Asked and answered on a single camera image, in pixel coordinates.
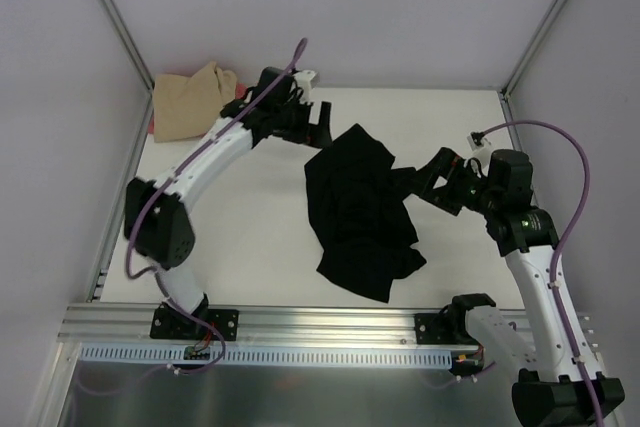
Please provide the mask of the black t shirt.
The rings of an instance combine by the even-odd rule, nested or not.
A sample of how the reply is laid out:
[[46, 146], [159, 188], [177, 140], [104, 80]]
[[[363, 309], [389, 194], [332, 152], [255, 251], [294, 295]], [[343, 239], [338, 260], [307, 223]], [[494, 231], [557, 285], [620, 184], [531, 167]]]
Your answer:
[[416, 169], [355, 124], [304, 166], [307, 211], [323, 249], [316, 271], [353, 294], [387, 303], [392, 284], [426, 264], [404, 200]]

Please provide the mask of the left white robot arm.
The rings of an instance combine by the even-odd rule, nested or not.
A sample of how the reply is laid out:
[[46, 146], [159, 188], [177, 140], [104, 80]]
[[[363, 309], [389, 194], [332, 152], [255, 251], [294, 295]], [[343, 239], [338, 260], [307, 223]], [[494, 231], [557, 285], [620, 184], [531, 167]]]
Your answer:
[[185, 265], [196, 241], [193, 208], [226, 168], [269, 137], [318, 149], [331, 145], [331, 104], [322, 102], [317, 122], [310, 120], [317, 82], [313, 70], [264, 68], [257, 85], [226, 104], [181, 161], [154, 179], [128, 183], [125, 274], [158, 279], [165, 305], [176, 311], [173, 326], [184, 337], [199, 337], [208, 325], [207, 296]]

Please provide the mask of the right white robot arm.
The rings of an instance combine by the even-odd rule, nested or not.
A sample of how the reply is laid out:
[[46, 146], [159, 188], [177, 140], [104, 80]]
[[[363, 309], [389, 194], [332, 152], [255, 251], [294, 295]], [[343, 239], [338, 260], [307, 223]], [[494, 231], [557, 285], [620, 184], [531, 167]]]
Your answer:
[[533, 166], [519, 151], [498, 149], [483, 167], [443, 147], [420, 169], [398, 178], [414, 195], [447, 212], [480, 214], [510, 270], [526, 311], [527, 344], [486, 294], [452, 298], [434, 333], [484, 348], [510, 379], [523, 426], [601, 426], [624, 400], [621, 381], [607, 376], [581, 330], [564, 285], [560, 240], [551, 216], [532, 203]]

